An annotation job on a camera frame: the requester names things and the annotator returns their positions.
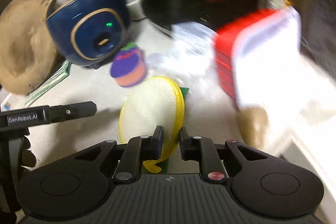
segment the white surface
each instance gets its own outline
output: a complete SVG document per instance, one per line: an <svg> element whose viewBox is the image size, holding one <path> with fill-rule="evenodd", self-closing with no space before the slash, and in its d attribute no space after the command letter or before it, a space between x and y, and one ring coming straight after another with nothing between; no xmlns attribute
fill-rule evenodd
<svg viewBox="0 0 336 224"><path fill-rule="evenodd" d="M145 50L146 56L152 52L163 54L172 47L171 38L159 32L147 20L138 25L141 26L141 32L135 42ZM93 117L30 128L29 140L38 160L37 167L104 140L115 139L120 143L119 112L131 89L118 86L109 72L110 64L98 70L72 65L69 77L31 105L52 106L93 101L98 109ZM190 87L184 120L190 135L208 136L217 143L224 143L227 139L241 139L236 128L234 104L220 87L214 86L202 96L195 97L193 93L193 87ZM198 171L198 164L183 162L179 151L176 151L171 162L176 162L169 167L173 173Z"/></svg>
<svg viewBox="0 0 336 224"><path fill-rule="evenodd" d="M4 102L4 100L7 98L8 95L9 95L9 93L7 91L5 91L4 89L0 89L0 103L1 103L1 105Z"/></svg>
<svg viewBox="0 0 336 224"><path fill-rule="evenodd" d="M15 95L12 93L8 93L5 90L2 91L4 100L1 101L1 111L23 108L28 96Z"/></svg>

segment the round sponge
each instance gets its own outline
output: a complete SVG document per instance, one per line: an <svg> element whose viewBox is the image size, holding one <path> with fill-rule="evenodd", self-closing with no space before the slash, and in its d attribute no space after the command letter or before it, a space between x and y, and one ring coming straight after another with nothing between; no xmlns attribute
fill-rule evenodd
<svg viewBox="0 0 336 224"><path fill-rule="evenodd" d="M123 88L139 84L146 77L147 67L143 60L143 52L135 43L118 52L113 60L110 74Z"/></svg>
<svg viewBox="0 0 336 224"><path fill-rule="evenodd" d="M179 86L165 77L147 79L134 88L119 117L119 133L123 143L136 136L152 136L156 126L164 131L161 158L146 160L143 165L151 173L159 173L157 163L169 158L179 142L184 119L184 99Z"/></svg>

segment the black cable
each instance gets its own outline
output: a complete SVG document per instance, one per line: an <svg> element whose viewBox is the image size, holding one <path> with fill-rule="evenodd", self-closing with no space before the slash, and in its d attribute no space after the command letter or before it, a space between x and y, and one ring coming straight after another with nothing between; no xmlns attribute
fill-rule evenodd
<svg viewBox="0 0 336 224"><path fill-rule="evenodd" d="M143 18L140 18L140 19L134 19L134 20L132 20L132 22L140 22L140 21L143 21L144 19L147 19L147 17L143 17Z"/></svg>

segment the brown object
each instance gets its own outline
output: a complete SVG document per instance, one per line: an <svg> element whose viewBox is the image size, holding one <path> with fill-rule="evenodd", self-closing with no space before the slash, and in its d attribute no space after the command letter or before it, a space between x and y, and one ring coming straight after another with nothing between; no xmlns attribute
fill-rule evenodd
<svg viewBox="0 0 336 224"><path fill-rule="evenodd" d="M28 94L46 79L57 50L47 26L48 0L13 0L0 16L0 83Z"/></svg>
<svg viewBox="0 0 336 224"><path fill-rule="evenodd" d="M36 157L30 150L22 150L21 165L27 167L35 167Z"/></svg>
<svg viewBox="0 0 336 224"><path fill-rule="evenodd" d="M269 126L267 112L262 107L249 107L237 113L240 134L248 146L263 148L263 139Z"/></svg>

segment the plastic bag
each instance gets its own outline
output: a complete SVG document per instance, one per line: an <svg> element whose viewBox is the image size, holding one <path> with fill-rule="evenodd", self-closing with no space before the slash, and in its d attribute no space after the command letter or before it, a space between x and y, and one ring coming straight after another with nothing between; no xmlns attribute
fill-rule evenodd
<svg viewBox="0 0 336 224"><path fill-rule="evenodd" d="M186 22L172 26L173 48L166 54L152 54L147 58L149 67L159 74L192 85L213 69L213 37L216 32L196 23Z"/></svg>

